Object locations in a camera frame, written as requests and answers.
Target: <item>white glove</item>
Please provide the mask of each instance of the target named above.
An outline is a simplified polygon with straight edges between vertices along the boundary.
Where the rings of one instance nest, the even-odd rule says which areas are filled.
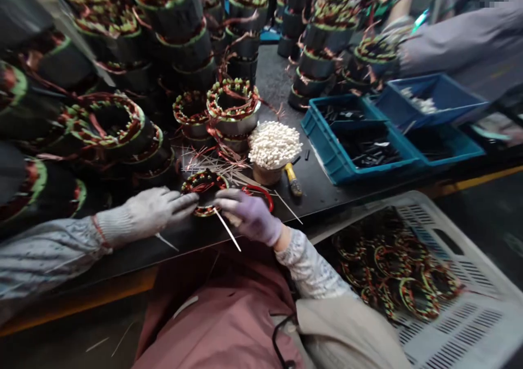
[[[120,207],[96,215],[104,238],[115,247],[151,237],[194,211],[198,195],[156,187],[131,197]]]

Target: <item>blue plastic bin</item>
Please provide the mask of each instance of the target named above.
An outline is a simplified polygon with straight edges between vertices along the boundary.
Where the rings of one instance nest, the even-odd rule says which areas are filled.
[[[431,168],[452,165],[485,154],[483,148],[481,148],[473,139],[450,124],[437,125],[433,129],[437,131],[445,145],[453,151],[454,156],[451,158],[430,161],[407,137],[404,137],[405,142],[411,147],[413,154],[419,159],[418,165],[421,167]]]
[[[424,114],[410,100],[401,94],[410,88],[413,96],[422,99],[433,98],[435,107],[440,110]],[[387,82],[376,107],[398,128],[406,129],[413,121],[412,128],[450,123],[464,114],[488,104],[484,99],[473,95],[446,74],[413,77]]]
[[[354,102],[357,103],[358,109],[360,109],[363,114],[365,115],[365,119],[369,120],[382,120],[387,121],[387,117],[380,112],[368,97],[357,97],[352,94],[348,95],[339,95],[339,96],[327,96],[324,98],[314,98],[310,99],[309,105],[311,106],[310,109],[315,110],[315,112],[321,117],[321,119],[324,120],[323,116],[319,112],[318,108],[323,106],[328,106],[332,104],[336,105],[348,105],[353,104]]]
[[[319,115],[318,110],[312,108],[312,104],[302,120],[301,126],[318,152],[325,171],[333,184],[340,185],[351,180],[382,175],[391,170],[410,165],[418,160],[412,152],[412,146],[405,142],[405,139],[398,134],[390,123],[371,120],[360,122],[338,121],[333,123],[332,126],[336,131],[350,131],[360,129],[362,124],[365,123],[367,125],[384,125],[388,130],[388,141],[399,151],[403,159],[381,166],[357,168],[339,143],[334,132],[329,128],[323,117]]]

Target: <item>work table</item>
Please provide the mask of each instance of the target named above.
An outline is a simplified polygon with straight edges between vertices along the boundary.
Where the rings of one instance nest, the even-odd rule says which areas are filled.
[[[315,218],[311,215],[317,213],[321,213],[321,216],[330,214],[331,212],[327,211],[330,209],[339,211],[346,207],[365,204],[416,189],[433,183],[437,179],[453,177],[453,173],[431,171],[423,174],[418,173],[414,176],[395,174],[391,177],[358,180],[344,186],[332,185],[315,156],[307,136],[303,133],[300,121],[305,113],[293,110],[287,105],[292,78],[285,72],[287,60],[276,54],[276,48],[275,45],[260,47],[256,84],[260,96],[276,109],[279,109],[280,103],[284,102],[285,114],[281,122],[296,128],[300,133],[303,148],[301,159],[295,164],[294,171],[301,183],[303,197],[296,199],[291,196],[286,176],[282,177],[277,185],[270,188],[278,191],[303,223],[307,224],[308,221],[312,223]],[[276,120],[276,116],[267,107],[262,107],[260,121],[268,120]],[[306,161],[305,153],[307,150],[309,150],[309,158]],[[285,223],[290,223],[292,227],[301,227],[278,197],[273,196],[273,201],[275,204],[273,214],[276,217]],[[179,252],[159,239],[144,239],[104,257],[84,275],[65,284],[59,290],[64,291],[91,285],[229,239],[227,232],[215,216],[207,218],[192,216],[186,221],[166,229],[162,232],[162,236],[178,248]]]

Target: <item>white plastic basket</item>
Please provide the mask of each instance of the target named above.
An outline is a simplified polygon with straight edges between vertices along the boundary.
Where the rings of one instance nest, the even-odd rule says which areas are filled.
[[[456,299],[443,303],[433,322],[398,314],[399,340],[413,368],[502,367],[523,342],[523,293],[420,192],[369,204],[335,230],[389,206],[396,207],[433,256],[466,286]]]

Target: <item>yellow screwdriver handle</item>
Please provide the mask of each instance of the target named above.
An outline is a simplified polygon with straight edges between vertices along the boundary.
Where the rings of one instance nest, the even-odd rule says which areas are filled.
[[[301,185],[298,182],[298,179],[296,178],[296,174],[294,173],[293,164],[287,163],[285,165],[285,171],[287,172],[287,177],[289,177],[289,185],[290,190],[296,197],[301,197],[303,195],[303,192],[301,191]]]

